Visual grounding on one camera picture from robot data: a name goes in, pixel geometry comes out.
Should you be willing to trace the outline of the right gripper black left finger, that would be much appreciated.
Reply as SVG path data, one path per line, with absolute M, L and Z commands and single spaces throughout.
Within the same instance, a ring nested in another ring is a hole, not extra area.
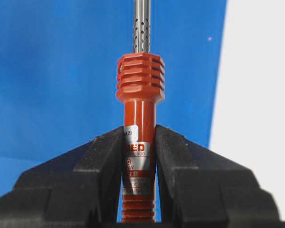
M 95 228 L 116 222 L 123 128 L 21 174 L 0 198 L 0 228 Z

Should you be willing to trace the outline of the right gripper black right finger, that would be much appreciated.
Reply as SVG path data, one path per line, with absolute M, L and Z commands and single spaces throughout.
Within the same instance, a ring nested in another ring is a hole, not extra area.
M 253 172 L 158 125 L 161 218 L 172 223 L 279 223 Z

